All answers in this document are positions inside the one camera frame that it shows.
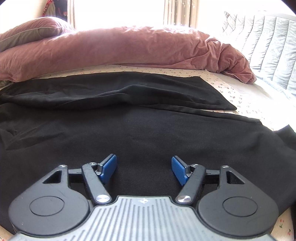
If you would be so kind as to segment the black pants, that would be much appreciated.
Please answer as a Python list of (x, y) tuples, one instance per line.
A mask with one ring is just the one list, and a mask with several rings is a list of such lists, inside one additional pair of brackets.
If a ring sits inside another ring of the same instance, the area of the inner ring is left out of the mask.
[(114, 72), (14, 83), (1, 90), (1, 226), (12, 229), (10, 203), (58, 165), (109, 154), (118, 159), (112, 196), (175, 197), (177, 155), (231, 166), (284, 212), (295, 205), (295, 134), (234, 110), (199, 77)]

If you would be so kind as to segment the pink duvet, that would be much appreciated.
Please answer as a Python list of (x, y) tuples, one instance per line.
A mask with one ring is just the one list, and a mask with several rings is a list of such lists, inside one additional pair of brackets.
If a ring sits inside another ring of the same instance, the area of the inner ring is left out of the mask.
[(1, 80), (26, 81), (97, 65), (208, 70), (252, 84), (248, 60), (230, 44), (186, 27), (121, 27), (63, 34), (1, 53)]

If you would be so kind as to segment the light blue quilted blanket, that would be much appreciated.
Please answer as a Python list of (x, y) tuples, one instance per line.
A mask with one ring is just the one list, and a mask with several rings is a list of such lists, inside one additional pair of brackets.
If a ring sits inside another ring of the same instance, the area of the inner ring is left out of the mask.
[(295, 95), (295, 16), (224, 14), (224, 41), (245, 56), (257, 79)]

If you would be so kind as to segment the pink and grey pillow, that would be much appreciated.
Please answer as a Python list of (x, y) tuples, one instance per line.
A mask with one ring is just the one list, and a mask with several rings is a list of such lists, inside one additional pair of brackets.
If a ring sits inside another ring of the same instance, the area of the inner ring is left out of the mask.
[(1, 52), (18, 45), (60, 36), (74, 30), (65, 20), (57, 17), (36, 18), (2, 33)]

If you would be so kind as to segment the beige window curtain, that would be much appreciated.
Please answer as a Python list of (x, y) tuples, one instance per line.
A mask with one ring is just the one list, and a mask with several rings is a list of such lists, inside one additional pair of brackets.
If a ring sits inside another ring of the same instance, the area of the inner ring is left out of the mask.
[(76, 30), (122, 26), (196, 27), (198, 1), (67, 1), (68, 22)]

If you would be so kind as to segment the dark floral cloth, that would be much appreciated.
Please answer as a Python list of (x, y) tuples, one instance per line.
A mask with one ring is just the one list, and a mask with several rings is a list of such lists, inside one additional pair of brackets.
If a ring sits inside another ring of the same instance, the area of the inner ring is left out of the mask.
[(67, 0), (47, 0), (42, 16), (55, 16), (67, 21)]

